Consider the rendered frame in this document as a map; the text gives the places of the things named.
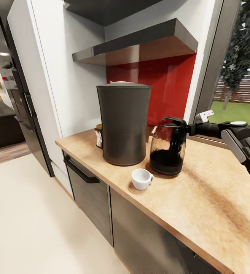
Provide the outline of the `electric kettle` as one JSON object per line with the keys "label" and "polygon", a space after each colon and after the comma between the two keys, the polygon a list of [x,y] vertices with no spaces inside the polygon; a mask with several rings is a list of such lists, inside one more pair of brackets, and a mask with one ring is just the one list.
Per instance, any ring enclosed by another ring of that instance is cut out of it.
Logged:
{"label": "electric kettle", "polygon": [[165,117],[157,126],[150,149],[149,165],[161,175],[177,175],[181,172],[186,151],[187,123],[182,118]]}

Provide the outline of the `coffee cup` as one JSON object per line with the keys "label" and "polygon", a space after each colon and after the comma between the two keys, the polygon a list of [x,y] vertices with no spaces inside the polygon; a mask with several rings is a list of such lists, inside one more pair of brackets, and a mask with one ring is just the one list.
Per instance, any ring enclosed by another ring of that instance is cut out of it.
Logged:
{"label": "coffee cup", "polygon": [[131,179],[135,188],[138,190],[144,190],[153,182],[154,176],[148,170],[135,169],[131,173]]}

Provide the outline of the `bottle of coffee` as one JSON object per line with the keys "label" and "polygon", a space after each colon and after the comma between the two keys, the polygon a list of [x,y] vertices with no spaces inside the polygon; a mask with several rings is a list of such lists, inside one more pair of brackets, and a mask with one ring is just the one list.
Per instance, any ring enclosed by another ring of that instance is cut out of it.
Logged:
{"label": "bottle of coffee", "polygon": [[102,125],[97,125],[95,129],[96,135],[97,135],[97,144],[96,147],[103,150],[103,138],[102,138]]}

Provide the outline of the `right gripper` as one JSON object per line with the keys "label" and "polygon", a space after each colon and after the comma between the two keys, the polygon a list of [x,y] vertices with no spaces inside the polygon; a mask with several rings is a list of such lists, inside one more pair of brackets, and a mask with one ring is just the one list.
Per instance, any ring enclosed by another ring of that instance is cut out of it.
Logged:
{"label": "right gripper", "polygon": [[212,123],[210,123],[209,121],[199,124],[189,124],[187,127],[184,127],[184,130],[186,133],[189,133],[189,136],[195,136],[199,134],[210,137],[209,127],[211,124]]}

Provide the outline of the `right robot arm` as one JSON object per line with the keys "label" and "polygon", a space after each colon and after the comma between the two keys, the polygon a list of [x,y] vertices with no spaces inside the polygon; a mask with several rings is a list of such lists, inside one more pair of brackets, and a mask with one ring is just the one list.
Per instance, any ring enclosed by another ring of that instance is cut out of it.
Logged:
{"label": "right robot arm", "polygon": [[250,125],[245,121],[227,121],[211,123],[207,117],[214,115],[213,110],[196,116],[199,121],[184,127],[189,136],[205,135],[223,139],[237,160],[246,167],[250,174]]}

